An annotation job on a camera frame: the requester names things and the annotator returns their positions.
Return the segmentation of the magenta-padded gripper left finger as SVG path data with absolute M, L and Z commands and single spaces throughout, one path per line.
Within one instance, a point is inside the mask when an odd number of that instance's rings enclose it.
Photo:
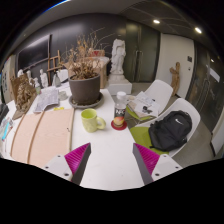
M 66 155 L 56 155 L 43 169 L 79 185 L 91 154 L 91 144 L 86 143 Z

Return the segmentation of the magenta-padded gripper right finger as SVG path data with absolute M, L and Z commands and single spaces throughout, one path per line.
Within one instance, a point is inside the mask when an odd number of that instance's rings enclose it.
M 133 144 L 133 154 L 145 185 L 182 169 L 168 154 L 158 155 L 137 143 Z

